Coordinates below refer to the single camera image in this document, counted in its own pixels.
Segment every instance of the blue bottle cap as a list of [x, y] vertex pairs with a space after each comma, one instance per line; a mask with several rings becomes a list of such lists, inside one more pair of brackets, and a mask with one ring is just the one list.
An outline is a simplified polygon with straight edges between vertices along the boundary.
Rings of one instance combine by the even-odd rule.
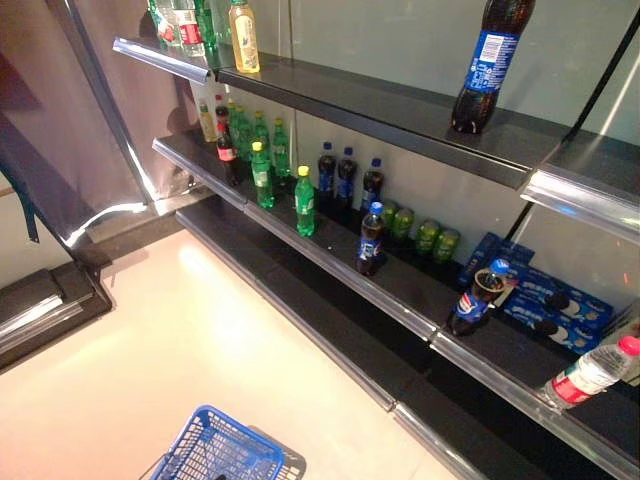
[[374, 215], [382, 215], [384, 211], [384, 207], [380, 202], [373, 202], [371, 207], [369, 207], [369, 213], [373, 213]]
[[509, 262], [503, 260], [502, 258], [496, 258], [493, 262], [491, 262], [489, 270], [491, 270], [493, 273], [497, 273], [498, 275], [504, 275], [509, 271]]

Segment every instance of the water bottle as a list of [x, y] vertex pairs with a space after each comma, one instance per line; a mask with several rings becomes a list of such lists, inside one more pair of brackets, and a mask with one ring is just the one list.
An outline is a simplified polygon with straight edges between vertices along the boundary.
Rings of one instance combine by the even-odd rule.
[[555, 408], [573, 408], [620, 380], [638, 355], [640, 339], [622, 337], [617, 345], [602, 345], [582, 355], [539, 393]]
[[461, 297], [447, 319], [447, 326], [456, 336], [470, 335], [482, 320], [492, 301], [504, 291], [509, 263], [501, 258], [489, 268], [476, 272], [473, 285]]

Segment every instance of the white wall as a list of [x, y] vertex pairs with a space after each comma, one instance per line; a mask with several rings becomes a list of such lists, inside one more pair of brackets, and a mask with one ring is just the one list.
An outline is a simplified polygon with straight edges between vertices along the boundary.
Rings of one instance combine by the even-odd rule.
[[[0, 174], [0, 190], [9, 186], [9, 182]], [[0, 288], [41, 268], [55, 268], [71, 261], [71, 257], [38, 219], [36, 224], [40, 243], [29, 240], [22, 206], [15, 193], [0, 198], [0, 223]]]

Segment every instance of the oreo box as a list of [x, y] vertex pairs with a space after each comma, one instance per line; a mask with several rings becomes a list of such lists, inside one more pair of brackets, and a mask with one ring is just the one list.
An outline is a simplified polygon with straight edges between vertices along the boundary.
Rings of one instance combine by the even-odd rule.
[[535, 268], [529, 268], [518, 290], [591, 331], [602, 330], [613, 315], [608, 303]]
[[504, 311], [580, 355], [593, 350], [602, 340], [601, 332], [593, 331], [560, 312], [549, 311], [537, 300], [517, 291], [507, 300]]

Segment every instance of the blue bottle label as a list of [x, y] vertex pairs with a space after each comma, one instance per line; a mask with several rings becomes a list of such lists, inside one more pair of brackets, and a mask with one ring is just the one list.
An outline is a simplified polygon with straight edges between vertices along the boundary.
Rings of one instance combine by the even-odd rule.
[[378, 195], [378, 192], [370, 192], [368, 190], [365, 190], [362, 193], [362, 208], [367, 212], [369, 211], [369, 208], [371, 207], [371, 204], [373, 202], [379, 202], [379, 201], [380, 201], [380, 196]]
[[320, 181], [318, 182], [318, 190], [326, 193], [333, 191], [333, 174], [320, 172]]
[[482, 93], [500, 90], [519, 39], [520, 35], [482, 30], [465, 87]]
[[465, 292], [456, 304], [455, 313], [467, 322], [475, 323], [480, 321], [484, 312], [487, 311], [487, 308], [489, 308], [487, 302], [478, 300], [471, 295], [471, 292]]
[[360, 237], [360, 247], [358, 248], [358, 257], [361, 260], [372, 260], [380, 255], [382, 242], [380, 240], [370, 240]]
[[338, 180], [338, 196], [341, 198], [351, 198], [351, 196], [353, 196], [353, 182], [340, 178]]

